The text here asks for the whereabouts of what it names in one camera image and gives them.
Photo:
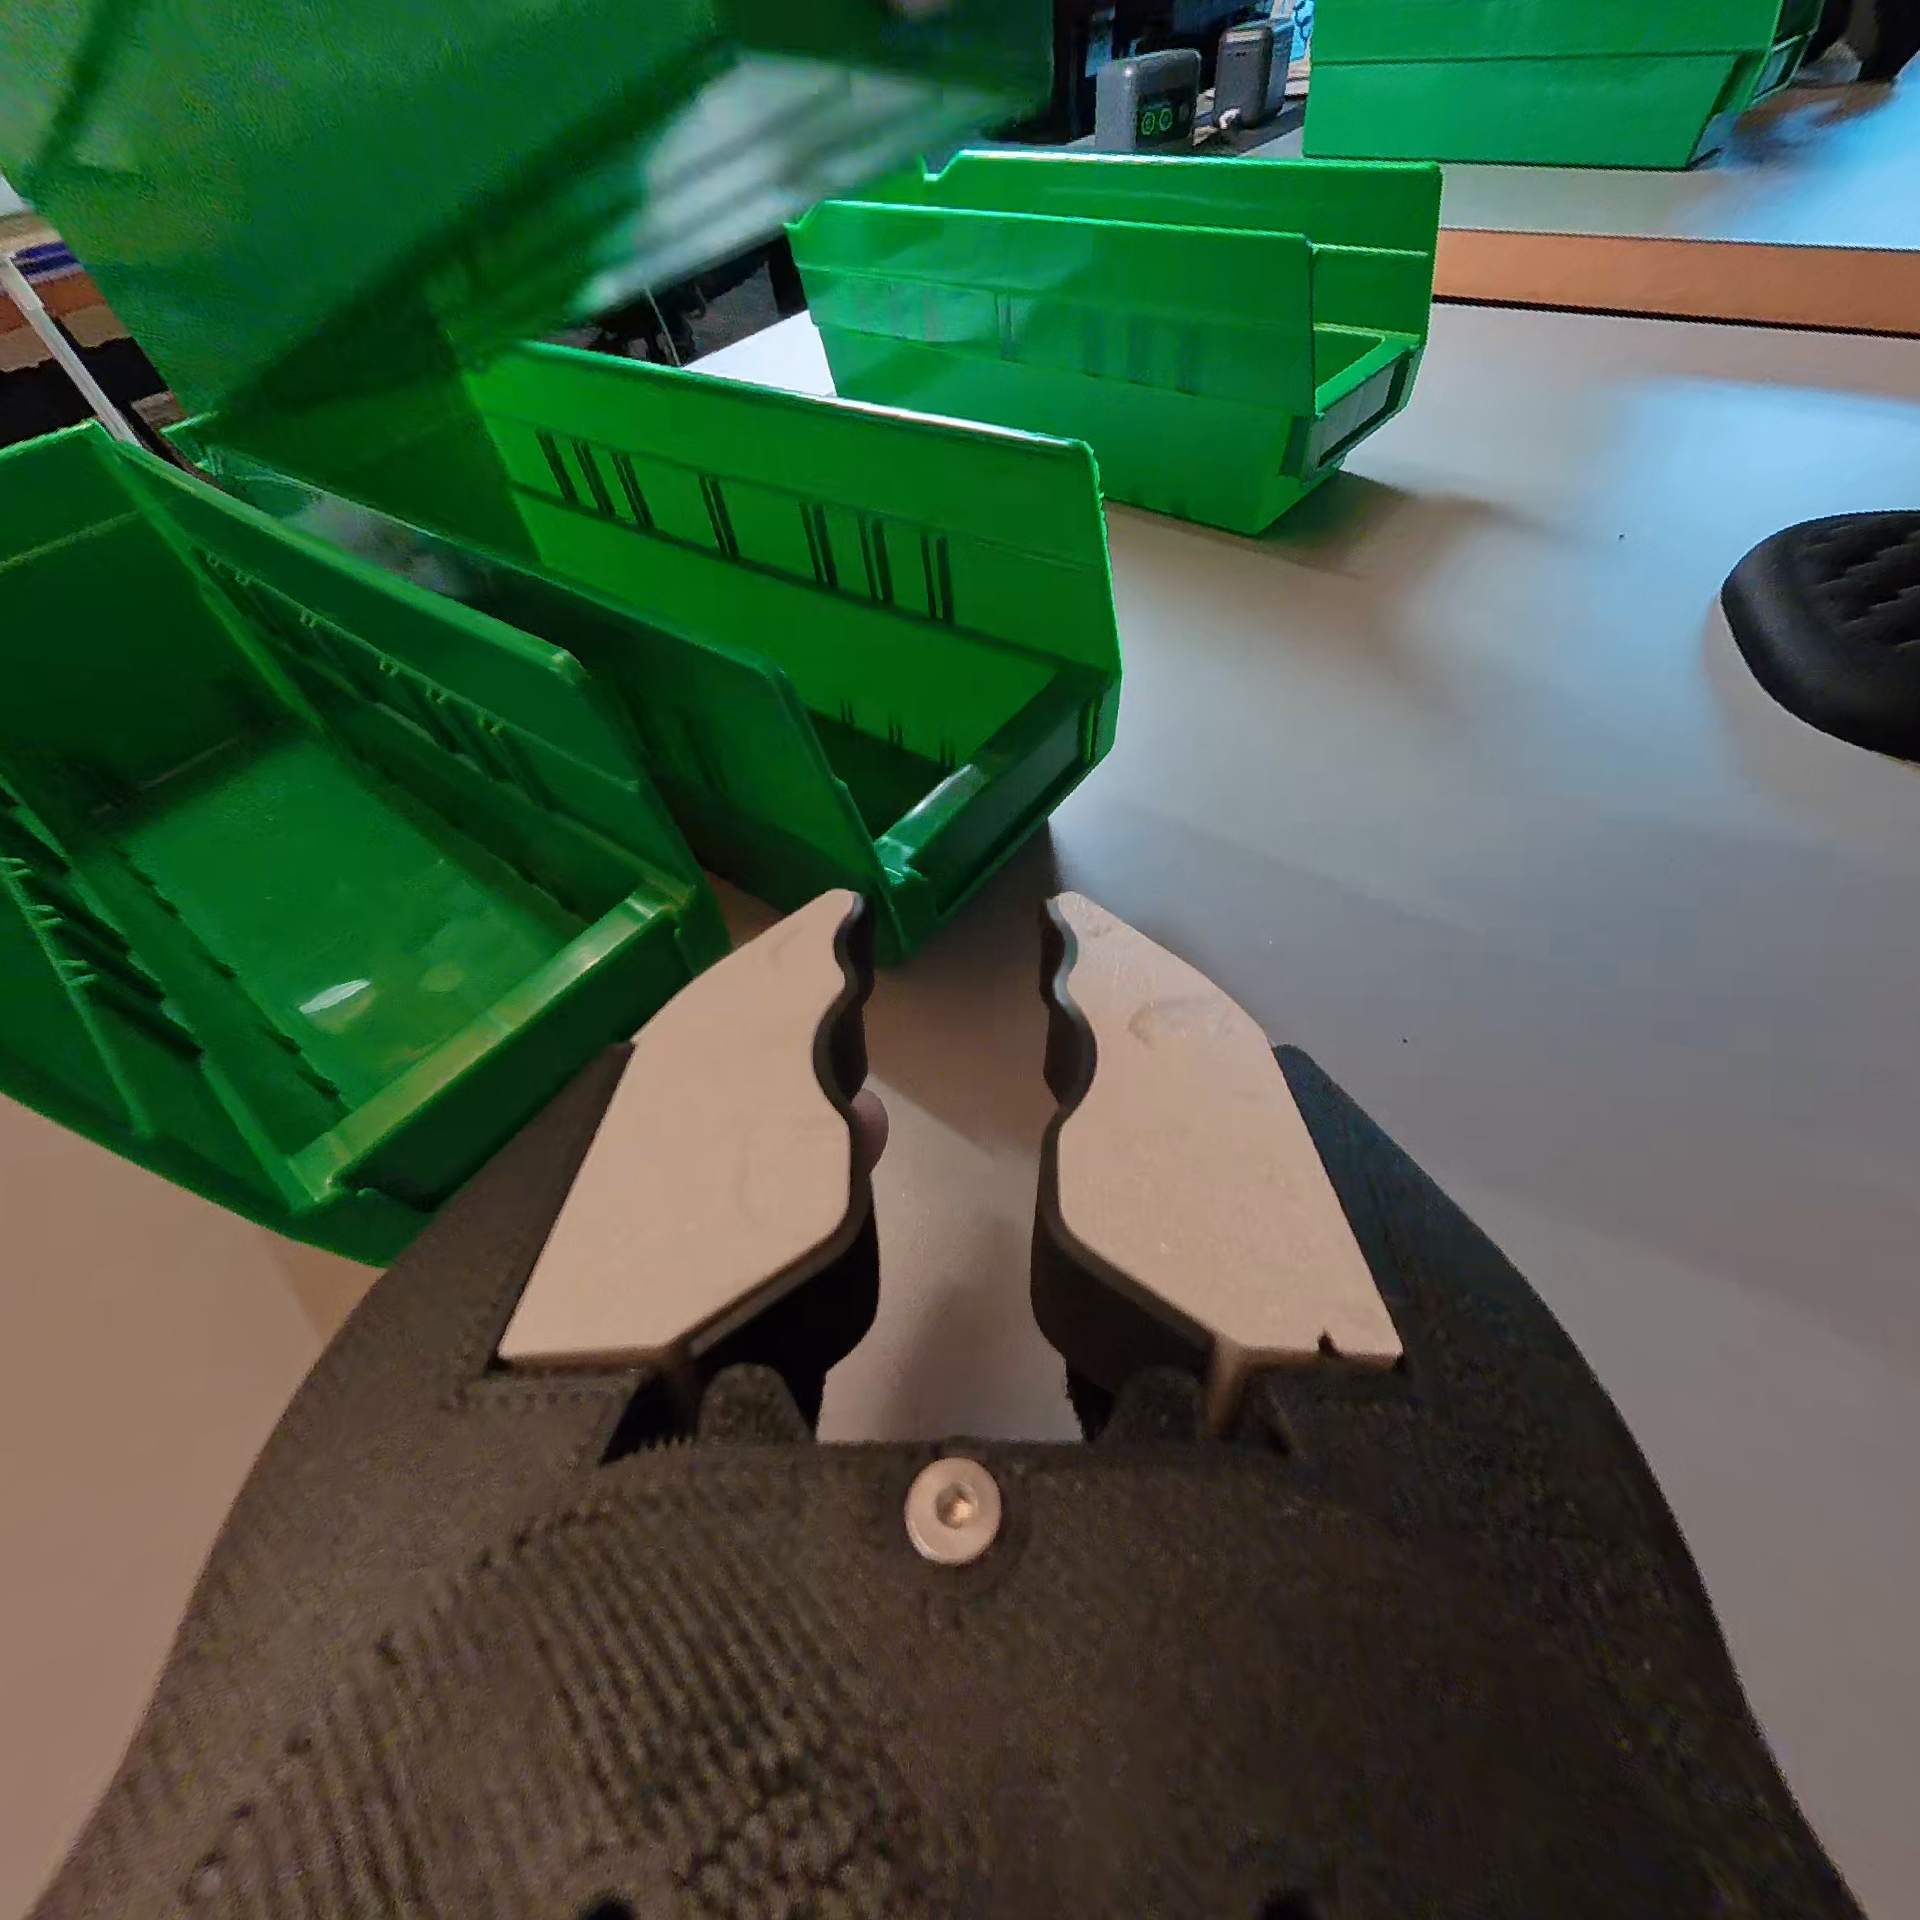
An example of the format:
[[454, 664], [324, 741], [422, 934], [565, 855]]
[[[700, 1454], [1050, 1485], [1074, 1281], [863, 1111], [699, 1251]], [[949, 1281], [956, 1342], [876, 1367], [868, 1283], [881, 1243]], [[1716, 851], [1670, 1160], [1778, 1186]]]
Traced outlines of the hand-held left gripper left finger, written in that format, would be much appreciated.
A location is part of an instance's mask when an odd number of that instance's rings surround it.
[[872, 986], [866, 901], [834, 887], [634, 1034], [499, 1337], [507, 1370], [687, 1365], [851, 1253]]

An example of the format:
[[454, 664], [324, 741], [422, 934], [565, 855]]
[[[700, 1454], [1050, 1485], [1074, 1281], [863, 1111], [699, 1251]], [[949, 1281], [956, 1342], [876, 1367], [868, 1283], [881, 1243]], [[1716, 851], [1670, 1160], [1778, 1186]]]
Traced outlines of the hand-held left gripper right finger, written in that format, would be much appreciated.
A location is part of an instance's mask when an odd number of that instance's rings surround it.
[[1044, 902], [1044, 1131], [1031, 1307], [1100, 1405], [1149, 1371], [1206, 1432], [1250, 1387], [1405, 1360], [1356, 1230], [1262, 1026], [1083, 895]]

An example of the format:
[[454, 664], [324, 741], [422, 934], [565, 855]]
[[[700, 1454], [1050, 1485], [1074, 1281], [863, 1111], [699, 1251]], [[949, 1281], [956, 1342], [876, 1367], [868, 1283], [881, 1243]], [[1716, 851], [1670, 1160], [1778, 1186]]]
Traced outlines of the green plastic bin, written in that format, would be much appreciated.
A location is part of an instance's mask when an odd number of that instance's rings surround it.
[[699, 864], [904, 963], [1117, 737], [1086, 448], [519, 346], [384, 412], [188, 419], [213, 483], [565, 649]]
[[2, 459], [2, 1087], [387, 1265], [730, 951], [565, 649], [100, 428]]
[[1393, 421], [1432, 162], [966, 151], [787, 240], [834, 392], [1082, 442], [1105, 500], [1261, 536]]
[[1023, 3], [2, 6], [3, 177], [228, 424], [383, 407], [1050, 88]]

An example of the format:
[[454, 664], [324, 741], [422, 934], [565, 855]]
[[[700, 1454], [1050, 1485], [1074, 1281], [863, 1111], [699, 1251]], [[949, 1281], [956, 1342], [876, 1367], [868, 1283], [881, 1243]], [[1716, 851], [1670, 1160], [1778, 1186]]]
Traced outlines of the wood-edged white table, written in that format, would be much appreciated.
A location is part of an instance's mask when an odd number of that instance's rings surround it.
[[1442, 167], [1432, 295], [1918, 336], [1918, 87], [1792, 87], [1688, 170]]

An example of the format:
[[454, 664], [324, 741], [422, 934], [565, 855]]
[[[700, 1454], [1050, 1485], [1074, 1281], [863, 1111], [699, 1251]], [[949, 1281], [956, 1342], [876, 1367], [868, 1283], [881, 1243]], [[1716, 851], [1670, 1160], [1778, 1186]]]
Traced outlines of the white board stand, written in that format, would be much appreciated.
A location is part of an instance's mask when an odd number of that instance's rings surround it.
[[138, 417], [123, 412], [109, 390], [94, 379], [84, 353], [69, 339], [61, 322], [37, 296], [36, 286], [20, 271], [12, 253], [2, 253], [2, 286], [21, 324], [49, 353], [67, 380], [76, 390], [93, 419], [121, 445], [147, 445], [147, 429]]

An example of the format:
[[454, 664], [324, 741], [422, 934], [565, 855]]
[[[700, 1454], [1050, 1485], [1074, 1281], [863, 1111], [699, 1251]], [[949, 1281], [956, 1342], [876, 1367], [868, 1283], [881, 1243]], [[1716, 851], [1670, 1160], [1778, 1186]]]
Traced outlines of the grey device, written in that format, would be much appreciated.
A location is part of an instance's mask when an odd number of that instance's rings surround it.
[[1246, 134], [1272, 121], [1285, 100], [1293, 20], [1243, 20], [1217, 42], [1211, 72], [1211, 129]]
[[1194, 141], [1203, 62], [1191, 48], [1130, 53], [1095, 75], [1093, 151], [1177, 155]]

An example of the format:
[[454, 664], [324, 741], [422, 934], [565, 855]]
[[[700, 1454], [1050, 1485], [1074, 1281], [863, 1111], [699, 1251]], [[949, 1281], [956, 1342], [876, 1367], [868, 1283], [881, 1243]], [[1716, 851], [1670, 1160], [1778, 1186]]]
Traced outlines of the stack of green bins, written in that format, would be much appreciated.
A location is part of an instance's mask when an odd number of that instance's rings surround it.
[[1317, 3], [1305, 153], [1685, 170], [1796, 73], [1820, 3]]

